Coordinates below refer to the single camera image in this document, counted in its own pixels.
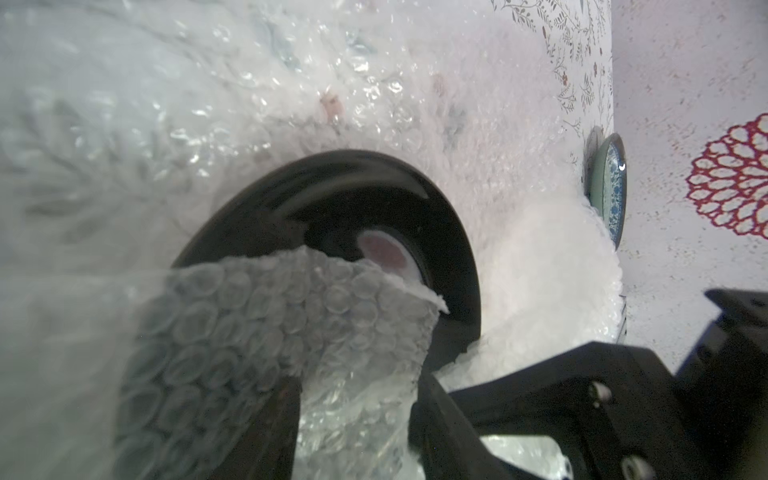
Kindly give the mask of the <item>black round plate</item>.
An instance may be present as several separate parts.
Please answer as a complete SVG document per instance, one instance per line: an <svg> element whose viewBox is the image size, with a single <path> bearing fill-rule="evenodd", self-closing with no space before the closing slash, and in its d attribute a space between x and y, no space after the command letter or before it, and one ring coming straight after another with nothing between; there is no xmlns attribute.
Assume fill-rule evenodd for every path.
<svg viewBox="0 0 768 480"><path fill-rule="evenodd" d="M336 150L280 167L237 189L173 265L300 246L348 261L373 260L374 238L402 246L421 281L447 304L424 362L435 372L480 336L478 272L451 203L427 176L392 156Z"/></svg>

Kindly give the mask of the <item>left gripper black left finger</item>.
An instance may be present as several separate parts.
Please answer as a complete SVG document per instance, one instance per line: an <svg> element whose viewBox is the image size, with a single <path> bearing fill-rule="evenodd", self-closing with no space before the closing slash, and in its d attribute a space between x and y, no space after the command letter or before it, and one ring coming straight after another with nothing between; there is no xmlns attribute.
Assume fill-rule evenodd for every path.
<svg viewBox="0 0 768 480"><path fill-rule="evenodd" d="M301 410L301 383L281 379L211 480L291 479Z"/></svg>

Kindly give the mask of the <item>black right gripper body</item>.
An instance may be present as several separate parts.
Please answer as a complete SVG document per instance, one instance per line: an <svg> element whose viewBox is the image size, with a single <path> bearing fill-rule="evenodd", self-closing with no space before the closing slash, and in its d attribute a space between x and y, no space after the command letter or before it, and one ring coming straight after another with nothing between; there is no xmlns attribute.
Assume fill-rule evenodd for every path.
<svg viewBox="0 0 768 480"><path fill-rule="evenodd" d="M711 289L720 310L682 366L591 342L452 400L481 434L555 440L578 479L763 479L767 296Z"/></svg>

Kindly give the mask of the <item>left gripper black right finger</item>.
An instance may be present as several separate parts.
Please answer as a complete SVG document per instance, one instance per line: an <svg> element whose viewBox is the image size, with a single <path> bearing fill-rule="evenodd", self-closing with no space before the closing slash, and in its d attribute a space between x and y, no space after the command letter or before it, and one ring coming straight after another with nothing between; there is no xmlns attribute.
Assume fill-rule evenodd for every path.
<svg viewBox="0 0 768 480"><path fill-rule="evenodd" d="M408 443L430 480L536 477L494 456L430 373L423 373L418 380L417 400L410 412Z"/></svg>

